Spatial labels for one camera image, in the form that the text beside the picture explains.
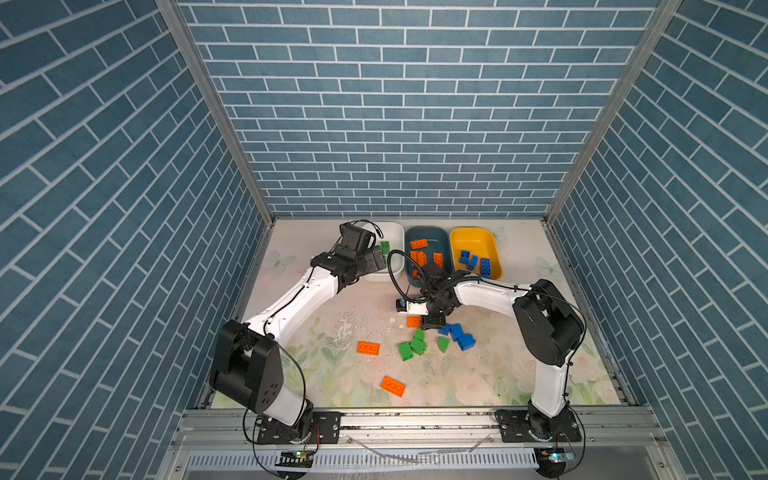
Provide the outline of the dark teal plastic bin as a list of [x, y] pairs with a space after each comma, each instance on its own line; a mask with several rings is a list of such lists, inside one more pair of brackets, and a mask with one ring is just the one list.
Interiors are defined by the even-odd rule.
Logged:
[[[427, 248], [412, 250], [410, 242], [417, 239], [426, 239], [429, 243]], [[436, 275], [437, 270], [440, 274], [450, 274], [453, 272], [452, 254], [449, 242], [448, 232], [435, 226], [415, 226], [410, 227], [405, 232], [406, 254], [410, 258], [411, 251], [423, 251], [427, 255], [428, 263], [421, 267], [428, 275]], [[443, 255], [444, 267], [438, 268], [433, 262], [433, 254], [441, 253]]]

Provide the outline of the green slope brick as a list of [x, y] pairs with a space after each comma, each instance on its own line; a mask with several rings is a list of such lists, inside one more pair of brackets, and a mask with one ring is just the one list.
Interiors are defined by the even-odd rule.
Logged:
[[415, 354], [419, 356], [426, 352], [427, 344], [425, 341], [425, 332], [422, 329], [417, 329], [414, 332], [414, 337], [410, 342], [410, 348]]
[[450, 345], [450, 339], [447, 337], [439, 337], [437, 339], [438, 348], [442, 353], [446, 353]]

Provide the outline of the blue long brick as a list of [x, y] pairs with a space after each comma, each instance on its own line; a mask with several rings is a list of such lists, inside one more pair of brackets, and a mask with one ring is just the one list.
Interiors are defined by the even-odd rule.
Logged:
[[492, 275], [492, 262], [489, 258], [480, 259], [480, 276], [483, 278], [490, 278]]

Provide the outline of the yellow plastic bin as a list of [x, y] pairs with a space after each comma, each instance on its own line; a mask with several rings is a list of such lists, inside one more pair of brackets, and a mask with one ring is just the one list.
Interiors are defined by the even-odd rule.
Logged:
[[480, 275], [480, 259], [489, 258], [492, 262], [491, 280], [500, 280], [503, 276], [503, 268], [500, 261], [499, 251], [493, 234], [480, 227], [461, 227], [453, 229], [449, 235], [451, 253], [453, 255], [453, 266], [455, 270], [468, 270], [467, 264], [460, 264], [459, 258], [462, 250], [470, 252], [479, 257], [479, 263], [474, 271]]

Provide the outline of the orange long brick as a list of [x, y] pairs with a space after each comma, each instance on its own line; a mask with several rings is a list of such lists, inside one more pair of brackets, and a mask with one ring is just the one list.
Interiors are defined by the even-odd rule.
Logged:
[[362, 355], [378, 356], [381, 346], [378, 343], [359, 341], [356, 352]]

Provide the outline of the orange brick front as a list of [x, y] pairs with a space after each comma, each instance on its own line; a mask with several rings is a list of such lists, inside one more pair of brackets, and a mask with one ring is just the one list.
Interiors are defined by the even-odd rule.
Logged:
[[384, 376], [380, 383], [380, 388], [392, 395], [402, 397], [405, 393], [406, 385], [389, 376]]

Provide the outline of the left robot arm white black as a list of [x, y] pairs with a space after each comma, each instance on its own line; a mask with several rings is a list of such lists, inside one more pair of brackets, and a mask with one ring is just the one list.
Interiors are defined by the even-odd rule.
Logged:
[[292, 437], [305, 440], [313, 428], [313, 403], [307, 386], [296, 393], [284, 385], [284, 344], [325, 302], [360, 278], [386, 267], [377, 243], [384, 238], [378, 225], [362, 220], [339, 226], [330, 250], [310, 261], [308, 270], [283, 296], [245, 321], [230, 320], [218, 332], [210, 387], [257, 415], [278, 422]]

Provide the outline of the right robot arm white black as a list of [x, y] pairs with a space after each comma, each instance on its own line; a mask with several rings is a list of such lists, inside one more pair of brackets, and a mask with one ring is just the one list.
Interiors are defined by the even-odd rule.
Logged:
[[545, 279], [515, 285], [489, 280], [468, 271], [423, 277], [420, 293], [400, 294], [397, 309], [421, 318], [424, 329], [448, 335], [463, 351], [475, 340], [447, 317], [461, 306], [481, 307], [517, 321], [525, 347], [534, 358], [534, 389], [523, 425], [540, 442], [552, 441], [575, 420], [567, 382], [572, 358], [586, 334], [575, 307]]

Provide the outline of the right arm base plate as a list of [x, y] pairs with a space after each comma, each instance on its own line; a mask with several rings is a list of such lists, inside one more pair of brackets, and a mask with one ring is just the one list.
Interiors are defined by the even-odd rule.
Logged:
[[582, 428], [568, 407], [553, 418], [536, 409], [500, 409], [494, 413], [494, 418], [504, 443], [578, 442], [583, 439]]

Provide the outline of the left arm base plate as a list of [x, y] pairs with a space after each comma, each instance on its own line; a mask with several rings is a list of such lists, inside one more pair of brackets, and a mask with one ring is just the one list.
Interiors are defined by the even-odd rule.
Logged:
[[338, 411], [304, 412], [296, 425], [285, 425], [260, 414], [256, 421], [256, 443], [259, 445], [337, 444], [341, 425]]

